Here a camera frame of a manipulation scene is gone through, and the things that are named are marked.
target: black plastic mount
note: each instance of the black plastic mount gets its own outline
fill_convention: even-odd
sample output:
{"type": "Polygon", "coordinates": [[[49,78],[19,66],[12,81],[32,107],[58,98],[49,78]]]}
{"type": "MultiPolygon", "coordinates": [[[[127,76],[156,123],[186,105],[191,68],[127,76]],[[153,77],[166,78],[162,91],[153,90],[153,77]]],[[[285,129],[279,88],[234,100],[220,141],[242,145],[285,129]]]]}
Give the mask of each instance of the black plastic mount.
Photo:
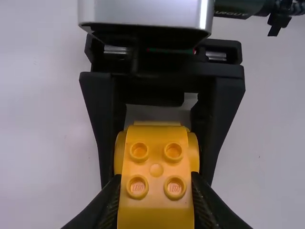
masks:
{"type": "Polygon", "coordinates": [[[117,134],[124,129],[126,104],[178,107],[184,93],[197,93],[190,111],[191,131],[200,148],[200,174],[211,185],[219,151],[245,93],[241,44],[206,39],[196,55],[147,52],[114,58],[104,45],[87,36],[85,53],[91,72],[80,84],[96,138],[102,188],[113,177],[117,134]],[[226,61],[209,61],[206,51],[226,53],[226,61]]]}

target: yellow lego brick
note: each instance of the yellow lego brick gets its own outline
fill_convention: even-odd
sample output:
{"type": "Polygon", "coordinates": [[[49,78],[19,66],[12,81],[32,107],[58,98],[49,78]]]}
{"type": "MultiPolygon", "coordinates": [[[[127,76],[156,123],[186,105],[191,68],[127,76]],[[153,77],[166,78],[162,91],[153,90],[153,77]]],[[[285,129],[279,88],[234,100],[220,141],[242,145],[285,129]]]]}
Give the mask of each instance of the yellow lego brick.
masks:
{"type": "Polygon", "coordinates": [[[122,174],[117,228],[194,228],[192,171],[199,171],[199,150],[187,128],[149,122],[120,132],[114,154],[114,172],[122,174]]]}

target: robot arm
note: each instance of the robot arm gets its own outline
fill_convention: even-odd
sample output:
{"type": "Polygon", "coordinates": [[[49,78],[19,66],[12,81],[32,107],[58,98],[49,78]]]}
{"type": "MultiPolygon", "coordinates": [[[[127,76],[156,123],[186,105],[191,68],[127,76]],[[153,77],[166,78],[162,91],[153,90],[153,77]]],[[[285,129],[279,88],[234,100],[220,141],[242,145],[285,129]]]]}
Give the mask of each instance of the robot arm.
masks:
{"type": "Polygon", "coordinates": [[[212,190],[245,92],[241,44],[206,39],[213,17],[268,16],[276,36],[304,0],[78,0],[91,71],[80,84],[102,191],[63,229],[250,229],[212,190]],[[126,104],[178,107],[198,94],[191,131],[136,123],[126,104]]]}

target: white background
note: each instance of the white background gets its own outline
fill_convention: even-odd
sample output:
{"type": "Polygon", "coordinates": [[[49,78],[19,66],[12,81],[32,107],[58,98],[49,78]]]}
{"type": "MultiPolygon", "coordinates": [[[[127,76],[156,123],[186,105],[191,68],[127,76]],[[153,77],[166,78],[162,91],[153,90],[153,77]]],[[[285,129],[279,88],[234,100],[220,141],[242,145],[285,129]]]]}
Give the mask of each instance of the white background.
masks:
{"type": "MultiPolygon", "coordinates": [[[[56,229],[100,191],[97,148],[78,83],[89,71],[75,0],[0,1],[0,228],[56,229]]],[[[255,229],[302,228],[305,16],[268,38],[267,18],[214,20],[243,45],[246,93],[212,188],[255,229]]],[[[131,119],[185,110],[129,107],[131,119]]]]}

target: black cable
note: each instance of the black cable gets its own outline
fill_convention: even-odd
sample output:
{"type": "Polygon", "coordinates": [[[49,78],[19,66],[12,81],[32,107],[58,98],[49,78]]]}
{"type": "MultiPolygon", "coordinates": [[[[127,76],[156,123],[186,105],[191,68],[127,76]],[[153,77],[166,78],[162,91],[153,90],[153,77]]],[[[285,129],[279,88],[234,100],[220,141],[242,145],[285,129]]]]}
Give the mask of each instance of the black cable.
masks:
{"type": "MultiPolygon", "coordinates": [[[[283,0],[275,1],[275,11],[282,11],[281,2],[283,0]]],[[[300,16],[305,14],[305,0],[294,0],[290,9],[288,9],[289,16],[300,16]]]]}

